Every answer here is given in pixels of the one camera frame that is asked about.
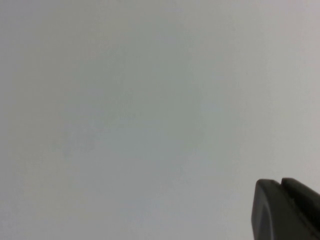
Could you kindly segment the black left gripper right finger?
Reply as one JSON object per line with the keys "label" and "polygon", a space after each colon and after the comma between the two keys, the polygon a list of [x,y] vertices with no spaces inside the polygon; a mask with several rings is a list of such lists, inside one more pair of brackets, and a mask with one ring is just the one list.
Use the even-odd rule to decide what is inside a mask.
{"label": "black left gripper right finger", "polygon": [[320,231],[320,194],[294,178],[283,178],[281,186],[302,215]]}

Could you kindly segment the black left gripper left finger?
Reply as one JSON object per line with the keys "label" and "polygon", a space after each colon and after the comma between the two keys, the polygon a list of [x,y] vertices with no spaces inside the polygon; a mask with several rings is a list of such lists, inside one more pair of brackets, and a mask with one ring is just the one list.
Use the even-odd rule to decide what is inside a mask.
{"label": "black left gripper left finger", "polygon": [[278,183],[259,179],[255,185],[251,213],[255,240],[318,240],[320,231],[303,216]]}

